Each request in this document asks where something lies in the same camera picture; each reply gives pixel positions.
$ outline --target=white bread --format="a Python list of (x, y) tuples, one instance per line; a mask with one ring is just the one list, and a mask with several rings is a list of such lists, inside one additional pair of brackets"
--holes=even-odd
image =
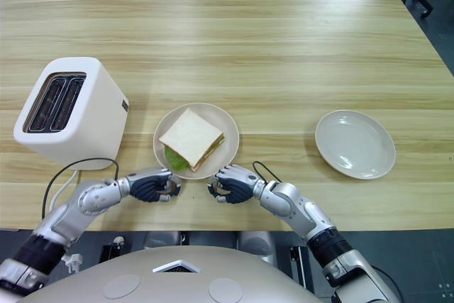
[(221, 130), (186, 109), (159, 141), (184, 158), (195, 171), (211, 152), (212, 145), (222, 138)]

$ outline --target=plate with sandwich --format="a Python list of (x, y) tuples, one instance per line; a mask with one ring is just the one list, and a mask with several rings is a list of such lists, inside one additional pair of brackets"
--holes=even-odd
[(226, 111), (207, 103), (179, 106), (157, 125), (153, 150), (161, 166), (183, 179), (205, 179), (232, 162), (240, 133)]

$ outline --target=white toaster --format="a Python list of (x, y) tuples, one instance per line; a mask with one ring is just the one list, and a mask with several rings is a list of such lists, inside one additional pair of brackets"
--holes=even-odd
[[(128, 110), (128, 99), (96, 58), (58, 58), (45, 67), (28, 96), (14, 138), (61, 165), (115, 159)], [(98, 170), (110, 164), (92, 160), (71, 168)]]

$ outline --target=empty plate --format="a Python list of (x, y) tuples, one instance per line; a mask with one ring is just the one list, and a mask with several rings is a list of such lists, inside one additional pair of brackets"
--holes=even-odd
[(349, 177), (376, 179), (396, 162), (396, 148), (386, 129), (357, 111), (326, 114), (317, 124), (315, 141), (325, 161)]
[[(205, 121), (219, 128), (224, 133), (226, 138), (222, 144), (201, 164), (196, 172), (190, 169), (173, 170), (164, 155), (164, 145), (159, 141), (159, 137), (165, 134), (172, 124), (184, 113), (188, 108), (202, 117)], [(207, 103), (190, 103), (172, 110), (159, 122), (153, 137), (153, 151), (157, 161), (161, 166), (168, 168), (178, 177), (182, 179), (205, 179), (215, 175), (222, 167), (232, 162), (240, 145), (240, 132), (238, 127), (225, 110)]]

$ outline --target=cable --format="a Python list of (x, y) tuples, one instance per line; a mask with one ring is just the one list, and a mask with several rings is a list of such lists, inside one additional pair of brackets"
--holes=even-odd
[(267, 166), (265, 166), (265, 164), (263, 164), (263, 163), (260, 162), (260, 161), (254, 161), (254, 162), (253, 162), (254, 172), (257, 173), (257, 175), (258, 175), (259, 177), (261, 177), (263, 181), (265, 181), (265, 184), (267, 184), (268, 181), (267, 181), (267, 180), (265, 179), (265, 177), (263, 177), (263, 175), (261, 175), (260, 172), (257, 170), (257, 168), (256, 168), (256, 166), (255, 166), (256, 163), (258, 163), (260, 166), (262, 166), (263, 168), (265, 168), (265, 169), (266, 169), (266, 170), (267, 170), (267, 171), (268, 171), (268, 172), (269, 172), (277, 181), (282, 182), (282, 181), (280, 180), (280, 178), (278, 178), (278, 177), (276, 176), (275, 173), (273, 173)]
[(376, 266), (374, 265), (371, 265), (373, 269), (375, 269), (376, 271), (382, 273), (383, 275), (385, 275), (386, 277), (388, 277), (388, 279), (391, 281), (391, 283), (394, 285), (394, 287), (396, 288), (397, 292), (399, 293), (399, 298), (400, 298), (400, 302), (401, 303), (405, 303), (405, 299), (404, 299), (404, 295), (402, 294), (402, 291), (400, 290), (399, 286), (397, 285), (396, 281), (392, 279), (392, 277), (390, 275), (388, 275), (385, 271), (383, 271), (382, 269), (380, 268), (377, 268)]
[(57, 190), (57, 192), (54, 194), (54, 196), (52, 197), (52, 200), (50, 200), (50, 205), (49, 205), (49, 211), (52, 211), (54, 209), (54, 206), (55, 206), (55, 202), (57, 201), (58, 197), (60, 194), (62, 194), (62, 192), (66, 189), (66, 187), (68, 187), (70, 185), (70, 183), (73, 181), (73, 179), (79, 174), (79, 170), (75, 170), (72, 175), (70, 176), (70, 178), (63, 184), (63, 186), (61, 186), (61, 188), (59, 190)]
[(54, 177), (51, 179), (51, 181), (48, 184), (48, 188), (45, 189), (44, 197), (43, 197), (43, 206), (41, 207), (41, 219), (44, 219), (44, 217), (45, 217), (45, 205), (46, 205), (46, 202), (48, 200), (48, 195), (49, 195), (50, 188), (52, 187), (52, 184), (54, 183), (55, 179), (57, 179), (58, 176), (60, 174), (62, 174), (65, 170), (67, 170), (69, 167), (74, 166), (77, 163), (81, 163), (81, 162), (84, 162), (84, 161), (92, 161), (92, 160), (108, 160), (108, 161), (113, 162), (115, 164), (115, 166), (116, 166), (116, 169), (115, 169), (115, 180), (118, 179), (118, 172), (120, 171), (120, 166), (118, 166), (118, 163), (114, 159), (111, 159), (111, 158), (88, 158), (88, 159), (83, 159), (83, 160), (79, 160), (79, 161), (74, 161), (73, 163), (70, 163), (69, 165), (64, 166), (61, 170), (58, 171), (57, 174), (54, 175)]

